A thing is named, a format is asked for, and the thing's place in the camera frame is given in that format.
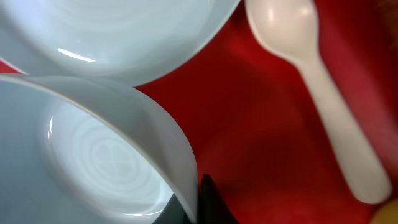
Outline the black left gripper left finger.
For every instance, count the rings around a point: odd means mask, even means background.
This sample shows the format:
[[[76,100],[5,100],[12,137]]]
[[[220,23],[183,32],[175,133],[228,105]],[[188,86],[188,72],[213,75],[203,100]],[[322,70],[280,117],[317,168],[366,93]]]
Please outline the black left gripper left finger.
[[[178,198],[173,194],[153,224],[191,224]]]

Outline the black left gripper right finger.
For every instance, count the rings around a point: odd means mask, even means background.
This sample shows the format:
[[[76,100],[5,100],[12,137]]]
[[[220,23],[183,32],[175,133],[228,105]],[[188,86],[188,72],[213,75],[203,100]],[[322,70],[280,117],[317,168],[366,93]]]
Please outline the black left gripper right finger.
[[[239,224],[209,174],[204,174],[200,183],[198,222],[199,224]]]

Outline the light blue rice bowl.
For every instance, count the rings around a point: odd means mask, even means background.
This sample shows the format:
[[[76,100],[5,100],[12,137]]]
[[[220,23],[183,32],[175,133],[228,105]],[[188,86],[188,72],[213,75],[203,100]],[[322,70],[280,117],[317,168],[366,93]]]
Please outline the light blue rice bowl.
[[[2,223],[154,223],[172,195],[198,221],[181,127],[100,78],[1,75]]]

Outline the yellow plastic cup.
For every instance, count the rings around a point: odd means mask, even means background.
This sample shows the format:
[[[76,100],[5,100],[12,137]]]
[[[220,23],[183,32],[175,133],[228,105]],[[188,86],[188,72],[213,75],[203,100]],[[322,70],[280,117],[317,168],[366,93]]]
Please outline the yellow plastic cup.
[[[398,221],[397,199],[381,207],[372,217],[369,224],[397,224]]]

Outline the orange carrot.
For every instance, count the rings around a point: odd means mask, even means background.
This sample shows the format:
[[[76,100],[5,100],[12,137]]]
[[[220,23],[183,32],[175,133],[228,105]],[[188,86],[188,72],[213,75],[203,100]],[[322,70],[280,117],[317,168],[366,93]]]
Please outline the orange carrot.
[[[397,51],[397,0],[380,0],[378,6],[391,37],[392,48]]]

